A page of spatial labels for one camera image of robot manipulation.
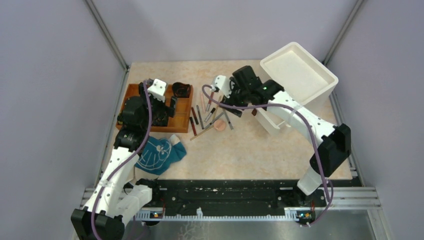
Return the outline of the white pull-out drawer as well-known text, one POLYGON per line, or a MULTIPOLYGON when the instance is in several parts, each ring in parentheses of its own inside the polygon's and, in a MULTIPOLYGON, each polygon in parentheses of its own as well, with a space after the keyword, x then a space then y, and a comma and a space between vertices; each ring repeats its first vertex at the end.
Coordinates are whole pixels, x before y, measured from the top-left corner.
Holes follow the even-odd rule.
POLYGON ((277 136, 278 134, 288 134, 293 130, 293 128, 279 116, 265 111, 263 108, 257 108, 255 110, 255 119, 271 136, 277 136))

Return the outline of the white drawer organizer box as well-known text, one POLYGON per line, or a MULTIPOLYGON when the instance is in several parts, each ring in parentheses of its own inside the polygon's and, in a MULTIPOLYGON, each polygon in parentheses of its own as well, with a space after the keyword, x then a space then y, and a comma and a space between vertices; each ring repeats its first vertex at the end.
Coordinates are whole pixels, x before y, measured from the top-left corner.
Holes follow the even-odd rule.
POLYGON ((338 77, 297 42, 260 61, 261 68, 298 103, 318 114, 339 82, 338 77))

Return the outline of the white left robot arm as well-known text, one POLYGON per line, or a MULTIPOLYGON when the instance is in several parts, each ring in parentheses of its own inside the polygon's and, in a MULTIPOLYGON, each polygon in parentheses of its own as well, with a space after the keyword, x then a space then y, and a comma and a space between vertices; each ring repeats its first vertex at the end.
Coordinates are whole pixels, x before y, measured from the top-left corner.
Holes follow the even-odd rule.
POLYGON ((147 143, 152 122, 164 116, 174 117, 177 98, 131 96, 124 101, 117 120, 121 123, 109 163, 93 194, 81 209, 71 214, 71 222, 80 240, 121 240, 127 224, 144 206, 160 202, 159 191, 136 185, 120 198, 127 178, 147 143))

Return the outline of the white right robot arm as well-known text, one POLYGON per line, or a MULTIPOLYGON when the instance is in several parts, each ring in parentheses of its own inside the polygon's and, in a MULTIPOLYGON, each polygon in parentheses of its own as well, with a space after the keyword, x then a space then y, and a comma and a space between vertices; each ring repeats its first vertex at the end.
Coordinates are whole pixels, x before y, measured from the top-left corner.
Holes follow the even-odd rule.
POLYGON ((349 126, 335 125, 318 117, 276 81, 262 82, 249 65, 239 68, 230 77, 215 77, 212 88, 223 94, 221 103, 235 115, 241 116, 248 105, 263 109, 283 119, 311 143, 314 153, 310 166, 293 192, 293 200, 299 206, 307 206, 314 198, 313 192, 351 155, 349 126))

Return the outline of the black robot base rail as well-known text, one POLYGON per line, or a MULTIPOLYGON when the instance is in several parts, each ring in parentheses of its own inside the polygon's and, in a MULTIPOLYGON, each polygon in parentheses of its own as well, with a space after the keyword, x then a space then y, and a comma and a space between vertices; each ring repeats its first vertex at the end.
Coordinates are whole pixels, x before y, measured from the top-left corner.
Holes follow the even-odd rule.
POLYGON ((146 180, 152 199, 145 208, 159 208, 165 216, 207 217, 283 216, 288 207, 325 207, 325 193, 310 197, 296 190, 296 180, 146 180))

